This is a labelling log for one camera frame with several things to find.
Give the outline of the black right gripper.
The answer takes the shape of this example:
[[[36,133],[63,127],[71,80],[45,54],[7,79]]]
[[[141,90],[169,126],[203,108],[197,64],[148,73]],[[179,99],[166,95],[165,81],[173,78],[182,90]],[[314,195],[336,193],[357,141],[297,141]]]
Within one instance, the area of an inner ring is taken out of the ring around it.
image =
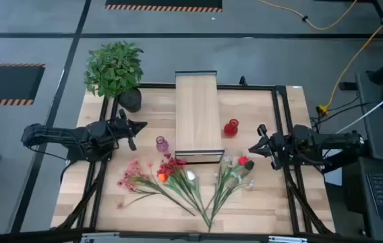
[[[248,148],[250,153],[271,158],[273,170],[280,170],[289,164],[291,160],[285,137],[280,132],[272,136],[267,135],[267,128],[264,124],[258,126],[258,134],[261,136],[259,141]]]

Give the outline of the black artificial tulip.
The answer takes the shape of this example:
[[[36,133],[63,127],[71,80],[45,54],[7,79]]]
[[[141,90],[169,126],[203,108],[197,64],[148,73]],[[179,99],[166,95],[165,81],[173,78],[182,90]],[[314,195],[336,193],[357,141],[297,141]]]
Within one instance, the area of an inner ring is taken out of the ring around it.
[[[232,193],[247,185],[245,179],[251,173],[254,165],[255,163],[253,161],[248,161],[247,163],[243,165],[239,164],[236,167],[220,168],[214,197],[212,199],[213,206],[210,215],[211,220],[215,218]]]

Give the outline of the red artificial tulip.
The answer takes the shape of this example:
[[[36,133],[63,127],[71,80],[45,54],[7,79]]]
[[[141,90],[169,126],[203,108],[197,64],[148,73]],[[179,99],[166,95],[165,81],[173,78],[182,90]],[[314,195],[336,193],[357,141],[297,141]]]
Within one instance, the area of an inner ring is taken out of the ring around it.
[[[220,172],[220,168],[221,167],[236,167],[238,166],[239,164],[245,164],[247,163],[248,161],[250,161],[250,159],[248,157],[245,157],[245,156],[241,156],[241,157],[231,157],[229,155],[227,156],[223,156],[222,159],[221,159],[221,162],[220,162],[220,166],[218,168],[218,171],[215,173],[214,175],[214,181],[213,181],[213,184],[214,184],[214,193],[215,193],[215,187],[216,187],[216,183],[218,181],[218,177],[219,177],[219,172]],[[212,198],[210,199],[206,209],[209,208],[209,206],[213,206],[213,202],[212,202],[212,199],[213,199],[214,195],[212,196]]]

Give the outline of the pink ribbed glass vase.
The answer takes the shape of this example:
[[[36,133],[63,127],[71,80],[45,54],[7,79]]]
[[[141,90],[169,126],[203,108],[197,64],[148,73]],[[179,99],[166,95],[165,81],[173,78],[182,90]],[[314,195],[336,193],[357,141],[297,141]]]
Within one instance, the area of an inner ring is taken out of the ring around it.
[[[163,136],[158,136],[156,138],[156,149],[159,152],[166,152],[169,149],[169,143],[165,140]]]

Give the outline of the red glass vase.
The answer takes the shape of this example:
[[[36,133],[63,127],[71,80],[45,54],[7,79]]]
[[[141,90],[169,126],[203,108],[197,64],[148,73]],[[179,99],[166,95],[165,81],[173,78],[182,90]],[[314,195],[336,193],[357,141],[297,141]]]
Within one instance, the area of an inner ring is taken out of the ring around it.
[[[224,134],[227,137],[233,137],[238,132],[239,122],[237,119],[230,119],[229,122],[224,126]]]

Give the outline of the pink blossom flower spray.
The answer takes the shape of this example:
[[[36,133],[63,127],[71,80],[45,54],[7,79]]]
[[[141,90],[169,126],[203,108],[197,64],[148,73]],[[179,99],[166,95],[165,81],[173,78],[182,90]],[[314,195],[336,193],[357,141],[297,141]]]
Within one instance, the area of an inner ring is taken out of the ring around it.
[[[127,169],[124,172],[123,177],[117,182],[119,188],[125,188],[129,193],[138,195],[137,198],[130,202],[118,202],[117,209],[123,209],[131,204],[148,198],[150,196],[161,195],[174,204],[184,209],[190,215],[195,215],[185,206],[183,206],[178,200],[174,199],[162,186],[156,181],[154,174],[152,173],[153,163],[148,164],[150,173],[145,173],[140,162],[134,159],[127,163]]]

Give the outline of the red flower bunch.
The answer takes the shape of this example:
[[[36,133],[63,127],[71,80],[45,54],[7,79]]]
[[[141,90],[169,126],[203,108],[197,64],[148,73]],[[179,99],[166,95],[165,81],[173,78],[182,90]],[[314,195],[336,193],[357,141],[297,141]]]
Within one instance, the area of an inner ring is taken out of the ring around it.
[[[167,173],[168,175],[170,175],[171,173],[177,170],[187,171],[185,169],[186,164],[187,161],[183,159],[178,159],[172,156],[171,154],[166,154],[165,158],[161,161],[156,174],[158,175],[160,173]]]

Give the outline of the orange artificial tulip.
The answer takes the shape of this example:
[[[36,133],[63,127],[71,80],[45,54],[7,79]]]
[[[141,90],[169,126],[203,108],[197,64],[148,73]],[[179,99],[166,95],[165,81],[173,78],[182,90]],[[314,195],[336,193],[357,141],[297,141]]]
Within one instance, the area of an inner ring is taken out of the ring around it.
[[[176,195],[181,197],[194,211],[196,211],[204,220],[208,229],[212,226],[212,221],[206,213],[206,208],[203,204],[200,194],[200,186],[196,176],[188,177],[187,171],[177,170],[168,175],[160,173],[157,178],[165,187],[172,190]]]

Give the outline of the white artificial tulip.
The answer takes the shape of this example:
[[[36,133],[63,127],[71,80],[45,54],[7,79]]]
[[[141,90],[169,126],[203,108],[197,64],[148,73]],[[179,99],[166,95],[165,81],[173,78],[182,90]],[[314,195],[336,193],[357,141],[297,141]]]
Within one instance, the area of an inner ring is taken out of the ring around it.
[[[204,206],[203,201],[202,201],[202,196],[200,193],[199,178],[193,171],[190,171],[190,170],[186,171],[186,176],[187,176],[187,180],[188,180],[188,183],[190,185],[190,188],[192,190],[192,194],[195,197],[195,202],[197,204],[197,206],[196,206],[197,211],[202,216],[202,219],[204,220],[204,222],[208,228],[208,232],[210,232],[211,227],[212,227],[212,221],[208,217],[208,215],[206,213],[206,207]]]

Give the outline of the pink artificial flower stems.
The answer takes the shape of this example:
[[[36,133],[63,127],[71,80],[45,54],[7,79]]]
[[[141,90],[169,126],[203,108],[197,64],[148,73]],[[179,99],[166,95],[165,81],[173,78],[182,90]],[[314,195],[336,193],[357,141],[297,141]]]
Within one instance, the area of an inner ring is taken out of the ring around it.
[[[272,94],[269,90],[220,90],[219,112],[222,123],[235,118],[239,131],[234,138],[224,138],[226,152],[238,157],[246,154],[257,143],[257,127],[264,124],[269,133],[287,127],[285,113],[290,111],[296,124],[309,124],[303,90],[290,86],[286,95]],[[142,89],[142,108],[132,113],[134,121],[145,121],[147,126],[136,136],[137,149],[131,151],[121,141],[107,165],[102,187],[96,228],[110,232],[209,233],[225,234],[292,234],[289,203],[282,171],[275,171],[270,160],[252,155],[255,166],[249,175],[250,189],[239,189],[228,197],[207,227],[201,216],[187,206],[182,198],[170,192],[168,196],[154,195],[143,198],[118,187],[127,164],[137,159],[146,172],[155,172],[162,155],[155,140],[165,137],[170,147],[175,146],[175,101],[172,88]]]

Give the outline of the green potted plant black pot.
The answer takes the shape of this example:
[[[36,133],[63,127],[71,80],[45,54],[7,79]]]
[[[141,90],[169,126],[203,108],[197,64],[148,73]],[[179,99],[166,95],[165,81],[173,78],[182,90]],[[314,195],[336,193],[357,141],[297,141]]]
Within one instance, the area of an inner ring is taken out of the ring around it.
[[[125,41],[90,50],[84,72],[86,90],[94,96],[116,99],[131,113],[138,112],[142,107],[138,87],[144,75],[140,59],[143,52]]]

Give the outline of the black equipment cart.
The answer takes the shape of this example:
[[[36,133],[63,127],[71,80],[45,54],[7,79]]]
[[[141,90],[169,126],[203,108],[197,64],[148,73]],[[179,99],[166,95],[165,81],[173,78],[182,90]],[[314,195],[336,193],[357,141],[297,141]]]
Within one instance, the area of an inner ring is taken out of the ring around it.
[[[374,208],[367,173],[383,173],[383,161],[361,157],[343,168],[345,202],[349,211],[363,215],[365,235],[374,240],[383,240],[383,220]]]

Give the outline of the dark grey side desk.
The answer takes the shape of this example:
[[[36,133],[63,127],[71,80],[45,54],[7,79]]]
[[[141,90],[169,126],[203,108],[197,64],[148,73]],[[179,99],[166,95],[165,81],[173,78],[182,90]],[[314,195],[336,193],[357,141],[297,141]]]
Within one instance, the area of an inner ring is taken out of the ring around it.
[[[357,74],[356,82],[361,102],[365,103],[365,105],[361,108],[363,114],[365,114],[383,100],[383,86],[371,82],[366,73]],[[383,160],[382,106],[363,118],[363,122],[367,133],[371,156],[375,159]]]

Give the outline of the black hazard striped floor mat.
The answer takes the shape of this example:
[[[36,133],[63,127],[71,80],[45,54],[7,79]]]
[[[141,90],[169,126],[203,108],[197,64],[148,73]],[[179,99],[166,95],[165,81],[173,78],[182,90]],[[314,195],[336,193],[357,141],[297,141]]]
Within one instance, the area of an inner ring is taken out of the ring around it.
[[[29,106],[42,81],[44,63],[0,63],[0,106]]]
[[[127,11],[223,11],[223,0],[106,0],[105,9]]]

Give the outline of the wooden shelf with black frame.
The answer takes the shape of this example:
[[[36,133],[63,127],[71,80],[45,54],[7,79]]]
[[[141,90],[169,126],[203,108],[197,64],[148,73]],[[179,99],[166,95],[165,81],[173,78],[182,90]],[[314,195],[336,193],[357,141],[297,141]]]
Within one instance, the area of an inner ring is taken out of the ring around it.
[[[176,72],[175,96],[175,156],[189,164],[219,163],[225,150],[216,72]]]

